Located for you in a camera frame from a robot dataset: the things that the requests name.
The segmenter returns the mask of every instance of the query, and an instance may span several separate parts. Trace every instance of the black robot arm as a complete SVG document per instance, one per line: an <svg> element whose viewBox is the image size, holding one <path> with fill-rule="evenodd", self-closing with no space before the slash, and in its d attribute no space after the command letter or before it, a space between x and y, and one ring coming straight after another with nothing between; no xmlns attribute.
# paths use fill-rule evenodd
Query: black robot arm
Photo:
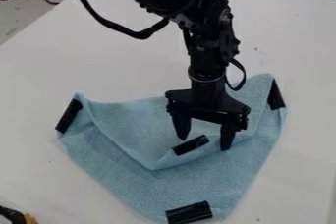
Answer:
<svg viewBox="0 0 336 224"><path fill-rule="evenodd" d="M166 92L167 110L173 118L178 137L185 140L192 118L221 124L222 150L230 148L235 133L248 125L250 108L230 97L226 85L233 90L243 87L244 67L234 57L239 53L240 41L232 27L233 15L228 0L136 0L142 8L163 20L140 32L132 31L100 17L81 0L88 11L103 25L137 39L149 38L169 21L183 31L191 58L189 77L192 88ZM240 84L232 87L226 69L233 64L244 73Z"/></svg>

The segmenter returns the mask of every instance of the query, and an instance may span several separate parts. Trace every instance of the white tabletop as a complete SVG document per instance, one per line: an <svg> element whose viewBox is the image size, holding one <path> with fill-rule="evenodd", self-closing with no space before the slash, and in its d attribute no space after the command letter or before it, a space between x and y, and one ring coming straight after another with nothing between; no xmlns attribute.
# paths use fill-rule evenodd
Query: white tabletop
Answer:
<svg viewBox="0 0 336 224"><path fill-rule="evenodd" d="M159 20L134 0L90 1L130 28ZM335 223L336 1L230 1L239 59L250 76L277 78L289 116L249 192L216 223ZM41 223L151 223L76 166L54 127L77 91L98 101L160 95L189 85L188 64L175 24L138 41L66 0L0 48L0 196Z"/></svg>

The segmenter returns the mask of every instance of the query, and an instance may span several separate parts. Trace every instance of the cloth fold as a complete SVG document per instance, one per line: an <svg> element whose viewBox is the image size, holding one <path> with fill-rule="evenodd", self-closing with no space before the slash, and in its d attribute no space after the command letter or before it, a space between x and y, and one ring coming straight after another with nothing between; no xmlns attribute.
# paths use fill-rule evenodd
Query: cloth fold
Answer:
<svg viewBox="0 0 336 224"><path fill-rule="evenodd" d="M103 187L160 223L167 223L167 210L205 200L214 217L227 216L280 135L286 108L271 110L267 103L273 81L262 74L248 79L240 91L228 90L252 112L248 129L236 133L224 152L220 125L193 119L187 140L206 135L209 143L176 155L172 147L182 141L164 97L97 103L76 94L83 109L59 140Z"/></svg>

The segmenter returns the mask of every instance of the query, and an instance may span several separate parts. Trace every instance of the blue towel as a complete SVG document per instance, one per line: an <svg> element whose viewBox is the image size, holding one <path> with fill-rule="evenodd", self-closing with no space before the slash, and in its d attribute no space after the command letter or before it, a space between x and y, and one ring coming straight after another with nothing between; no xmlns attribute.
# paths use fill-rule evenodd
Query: blue towel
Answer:
<svg viewBox="0 0 336 224"><path fill-rule="evenodd" d="M114 196L159 223L166 211L207 201L214 217L228 216L249 188L279 138L286 108L267 103L273 77L248 79L228 91L252 112L246 131L231 149L220 150L220 126L192 122L188 139L206 135L210 142L177 156L176 136L167 99L97 103L76 94L82 105L65 134L59 136L71 159Z"/></svg>

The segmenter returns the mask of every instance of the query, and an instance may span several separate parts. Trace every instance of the yellow object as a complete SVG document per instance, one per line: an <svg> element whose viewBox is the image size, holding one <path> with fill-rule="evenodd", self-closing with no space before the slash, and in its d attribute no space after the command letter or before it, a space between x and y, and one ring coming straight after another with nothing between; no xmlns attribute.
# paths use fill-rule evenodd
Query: yellow object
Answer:
<svg viewBox="0 0 336 224"><path fill-rule="evenodd" d="M25 214L25 220L26 224L38 224L37 220L28 213Z"/></svg>

